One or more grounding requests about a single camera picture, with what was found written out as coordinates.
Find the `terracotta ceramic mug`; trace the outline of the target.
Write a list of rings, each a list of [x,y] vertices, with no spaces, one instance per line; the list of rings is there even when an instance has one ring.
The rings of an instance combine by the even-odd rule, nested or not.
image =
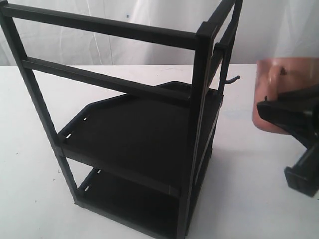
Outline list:
[[[319,83],[317,57],[278,57],[257,61],[252,122],[262,131],[287,134],[259,116],[257,103],[275,101],[280,93],[304,89]]]

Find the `black rack hook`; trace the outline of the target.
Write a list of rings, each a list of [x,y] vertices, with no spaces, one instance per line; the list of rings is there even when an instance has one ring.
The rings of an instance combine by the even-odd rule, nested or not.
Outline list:
[[[229,64],[231,59],[231,54],[233,50],[233,42],[230,42],[229,44],[222,44],[222,43],[216,43],[215,46],[217,47],[217,50],[221,51],[222,53],[222,64],[221,64],[221,71],[220,71],[220,77],[219,77],[219,85],[218,85],[218,94],[222,95],[224,92],[225,85],[232,84],[239,80],[241,76],[237,75],[236,77],[231,78],[230,80],[227,80],[227,74],[229,70]]]

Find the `white backdrop curtain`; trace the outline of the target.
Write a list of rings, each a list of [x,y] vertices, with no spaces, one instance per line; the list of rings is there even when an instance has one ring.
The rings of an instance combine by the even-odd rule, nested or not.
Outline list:
[[[20,5],[196,32],[216,0],[21,0]],[[27,55],[65,65],[193,63],[194,52],[142,41],[16,19]],[[245,0],[231,63],[268,57],[318,57],[316,0]]]

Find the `black two-tier shelf rack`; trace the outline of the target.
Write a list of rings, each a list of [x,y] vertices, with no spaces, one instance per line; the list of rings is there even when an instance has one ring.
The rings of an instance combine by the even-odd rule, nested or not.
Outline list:
[[[76,205],[157,239],[187,236],[212,153],[222,53],[240,0],[223,0],[197,32],[0,3],[0,25]],[[14,19],[195,52],[192,82],[157,86],[28,57]],[[34,71],[114,90],[56,131]]]

